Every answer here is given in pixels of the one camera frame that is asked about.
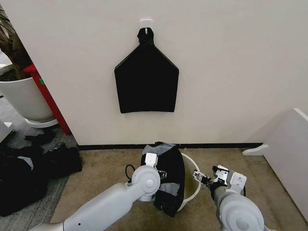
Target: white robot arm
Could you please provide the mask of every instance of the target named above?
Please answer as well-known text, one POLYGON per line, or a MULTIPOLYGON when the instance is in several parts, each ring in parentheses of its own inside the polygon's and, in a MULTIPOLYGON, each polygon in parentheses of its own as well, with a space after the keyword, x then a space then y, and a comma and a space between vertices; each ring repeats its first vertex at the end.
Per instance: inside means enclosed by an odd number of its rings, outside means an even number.
POLYGON ((115 223, 132 207, 136 200, 149 201, 160 186, 160 175, 155 169, 156 154, 147 153, 146 165, 137 168, 131 183, 119 183, 85 203, 65 221, 44 223, 31 231, 103 231, 115 223))
POLYGON ((274 231, 264 225, 256 204, 245 197, 246 176, 220 165, 213 166, 213 171, 215 179, 197 170, 193 177, 210 189, 221 231, 274 231))

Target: white flower pot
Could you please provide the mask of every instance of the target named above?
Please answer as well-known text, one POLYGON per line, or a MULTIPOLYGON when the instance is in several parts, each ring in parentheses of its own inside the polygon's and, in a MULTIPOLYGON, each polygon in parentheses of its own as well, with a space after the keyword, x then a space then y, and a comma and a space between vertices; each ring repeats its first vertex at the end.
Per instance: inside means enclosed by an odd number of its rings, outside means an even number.
POLYGON ((43 123, 55 119, 33 78, 0 81, 0 92, 23 118, 31 122, 43 123))

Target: cloth in bucket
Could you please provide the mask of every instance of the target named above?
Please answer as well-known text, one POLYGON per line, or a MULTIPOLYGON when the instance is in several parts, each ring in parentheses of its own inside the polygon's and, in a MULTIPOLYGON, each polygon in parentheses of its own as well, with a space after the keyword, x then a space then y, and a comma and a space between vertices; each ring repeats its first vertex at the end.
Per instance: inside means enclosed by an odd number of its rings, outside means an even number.
POLYGON ((161 179, 160 187, 154 196, 154 205, 165 214, 173 217, 184 200, 185 167, 181 152, 176 145, 156 142, 154 146, 147 145, 141 158, 141 165, 145 165, 145 154, 157 154, 157 170, 167 173, 161 179))

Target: white bucket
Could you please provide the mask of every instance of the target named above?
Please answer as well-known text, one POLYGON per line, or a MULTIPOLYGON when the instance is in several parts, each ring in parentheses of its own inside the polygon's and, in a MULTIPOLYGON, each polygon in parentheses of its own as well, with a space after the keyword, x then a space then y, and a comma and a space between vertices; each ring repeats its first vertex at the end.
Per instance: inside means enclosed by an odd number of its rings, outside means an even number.
POLYGON ((184 208, 184 206, 192 200, 200 191, 201 183, 197 182, 193 178, 193 172, 194 170, 199 171, 198 165, 191 159, 189 156, 182 153, 183 161, 185 165, 185 188, 184 188, 184 200, 181 204, 180 208, 178 209, 178 212, 184 208))

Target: red stand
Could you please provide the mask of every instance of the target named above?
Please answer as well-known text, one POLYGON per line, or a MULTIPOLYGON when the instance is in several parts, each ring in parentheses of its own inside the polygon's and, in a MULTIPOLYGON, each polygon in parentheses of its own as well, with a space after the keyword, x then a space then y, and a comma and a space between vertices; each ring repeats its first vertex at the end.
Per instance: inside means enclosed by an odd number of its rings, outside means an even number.
POLYGON ((43 97, 45 98, 47 104, 49 105, 51 111, 53 112, 54 117, 58 120, 60 127, 62 129, 62 131, 66 134, 69 135, 71 134, 71 130, 69 129, 66 121, 64 120, 58 106, 56 105, 56 103, 54 102, 52 96, 50 95, 43 79, 41 78, 41 76, 39 75, 36 67, 34 66, 34 64, 26 67, 24 69, 25 73, 29 73, 32 78, 34 79, 35 83, 38 86, 38 89, 40 90, 40 92, 42 93, 43 97))

